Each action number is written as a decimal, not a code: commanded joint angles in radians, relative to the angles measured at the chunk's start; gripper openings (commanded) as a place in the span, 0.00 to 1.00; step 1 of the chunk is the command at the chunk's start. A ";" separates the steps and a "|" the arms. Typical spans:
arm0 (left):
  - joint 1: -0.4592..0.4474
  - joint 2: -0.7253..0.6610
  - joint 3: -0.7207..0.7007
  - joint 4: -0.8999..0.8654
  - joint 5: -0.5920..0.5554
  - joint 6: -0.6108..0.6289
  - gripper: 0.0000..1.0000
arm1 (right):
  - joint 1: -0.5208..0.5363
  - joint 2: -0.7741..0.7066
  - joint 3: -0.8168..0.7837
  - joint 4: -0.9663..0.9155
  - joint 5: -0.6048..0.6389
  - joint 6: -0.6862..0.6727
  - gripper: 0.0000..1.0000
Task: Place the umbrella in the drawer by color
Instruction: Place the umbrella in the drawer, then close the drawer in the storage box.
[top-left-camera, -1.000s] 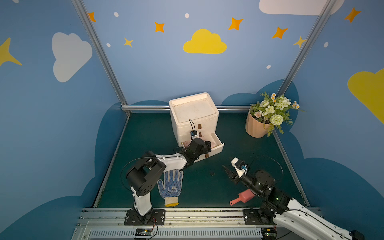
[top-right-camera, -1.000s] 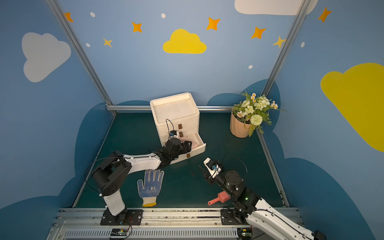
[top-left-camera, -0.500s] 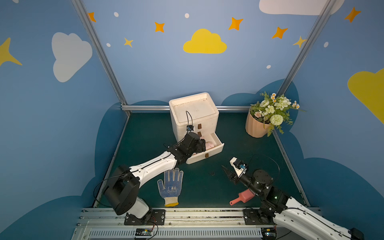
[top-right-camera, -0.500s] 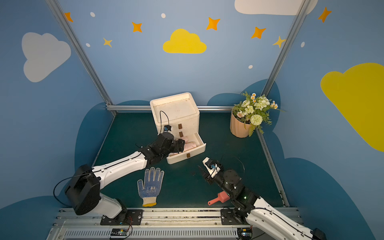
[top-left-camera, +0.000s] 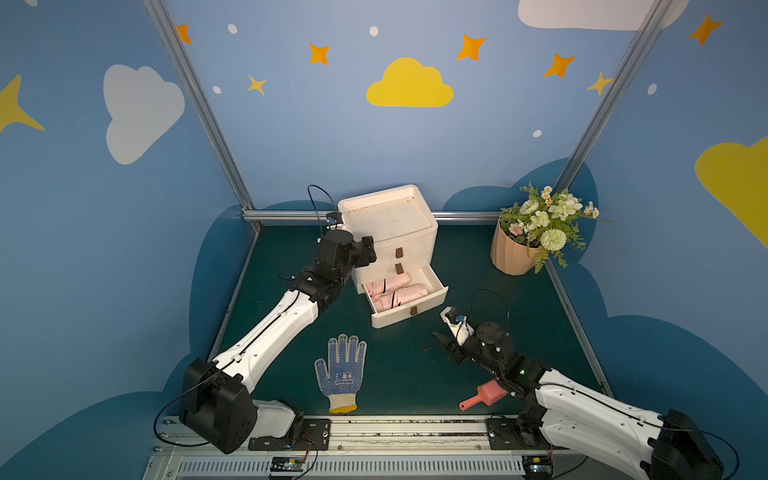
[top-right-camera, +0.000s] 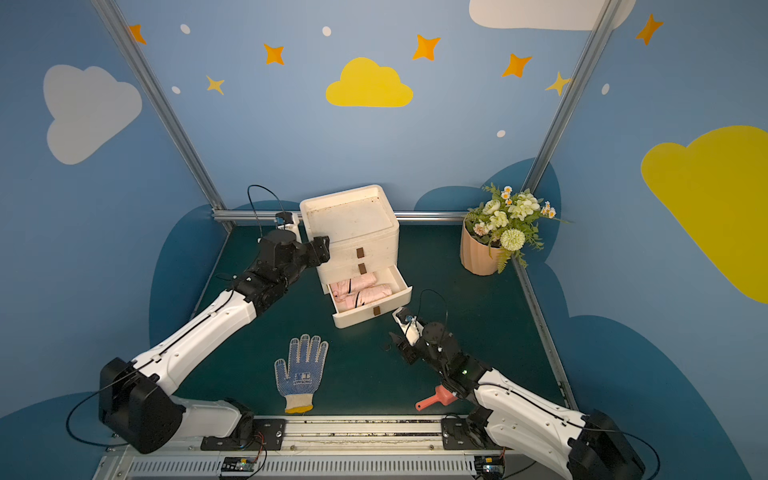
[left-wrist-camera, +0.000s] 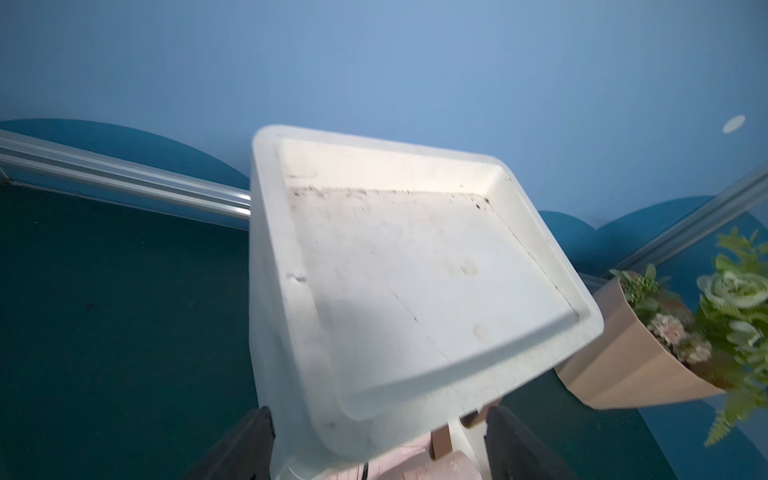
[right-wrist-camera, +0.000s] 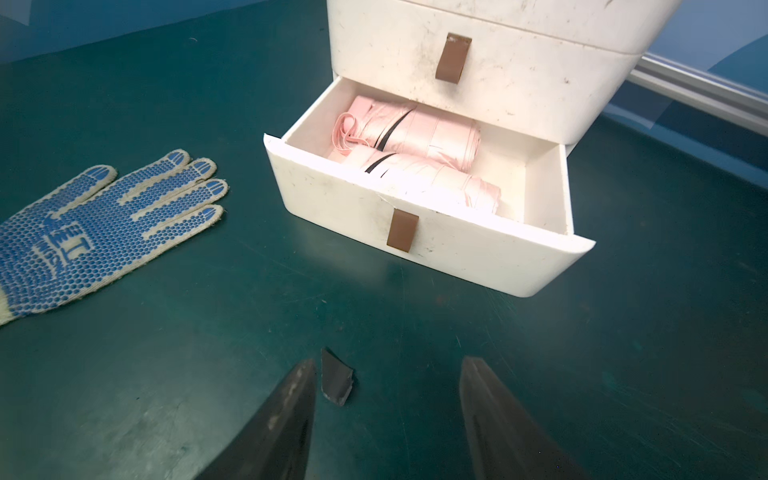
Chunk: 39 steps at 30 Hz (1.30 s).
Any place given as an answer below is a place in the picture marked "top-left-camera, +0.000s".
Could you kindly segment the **pink umbrella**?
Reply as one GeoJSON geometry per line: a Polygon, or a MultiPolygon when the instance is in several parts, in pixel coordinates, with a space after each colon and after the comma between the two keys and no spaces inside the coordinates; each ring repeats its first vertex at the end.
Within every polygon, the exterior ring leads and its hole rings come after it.
{"type": "Polygon", "coordinates": [[[377,313],[381,313],[419,300],[428,294],[423,284],[409,285],[377,296],[373,300],[373,306],[377,313]]]}
{"type": "Polygon", "coordinates": [[[368,295],[373,298],[379,298],[385,294],[393,293],[401,288],[409,286],[411,277],[408,273],[397,274],[385,279],[373,281],[365,285],[368,295]]]}

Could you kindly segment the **white three-drawer cabinet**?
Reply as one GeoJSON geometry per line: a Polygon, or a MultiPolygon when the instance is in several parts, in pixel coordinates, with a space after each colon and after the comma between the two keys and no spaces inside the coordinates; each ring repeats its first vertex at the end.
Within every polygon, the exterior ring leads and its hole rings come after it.
{"type": "Polygon", "coordinates": [[[443,304],[448,287],[431,266],[438,224],[420,190],[414,185],[390,188],[343,199],[338,204],[343,227],[357,240],[372,236],[375,263],[353,271],[357,292],[371,309],[371,324],[380,329],[443,304]],[[408,273],[410,285],[423,284],[429,294],[392,310],[377,313],[365,290],[367,283],[408,273]]]}

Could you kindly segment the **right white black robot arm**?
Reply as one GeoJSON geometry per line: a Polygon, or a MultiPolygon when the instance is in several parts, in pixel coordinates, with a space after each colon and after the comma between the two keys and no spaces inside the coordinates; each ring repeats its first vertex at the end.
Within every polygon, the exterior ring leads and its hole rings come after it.
{"type": "Polygon", "coordinates": [[[461,409],[502,397],[523,401],[513,428],[522,444],[573,450],[634,479],[724,478],[712,434],[688,415],[641,409],[581,385],[519,353],[496,323],[474,324],[452,307],[441,319],[450,332],[435,337],[449,357],[470,360],[492,377],[461,409]]]}

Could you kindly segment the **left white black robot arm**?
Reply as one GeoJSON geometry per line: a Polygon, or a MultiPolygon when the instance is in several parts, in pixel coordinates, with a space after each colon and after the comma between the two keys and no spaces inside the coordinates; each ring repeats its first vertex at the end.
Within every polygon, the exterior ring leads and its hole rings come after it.
{"type": "Polygon", "coordinates": [[[376,260],[372,236],[357,240],[348,230],[328,230],[313,259],[252,330],[213,360],[196,359],[187,367],[181,423],[224,454],[237,450],[260,423],[251,394],[268,367],[339,298],[354,269],[376,260]]]}

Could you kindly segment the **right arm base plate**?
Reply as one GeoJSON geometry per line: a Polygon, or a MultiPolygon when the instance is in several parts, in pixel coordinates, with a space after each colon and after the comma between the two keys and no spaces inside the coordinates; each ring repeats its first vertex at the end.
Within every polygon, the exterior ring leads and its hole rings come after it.
{"type": "Polygon", "coordinates": [[[521,424],[516,417],[492,415],[485,419],[485,427],[491,450],[565,451],[564,447],[552,446],[538,429],[521,424]]]}

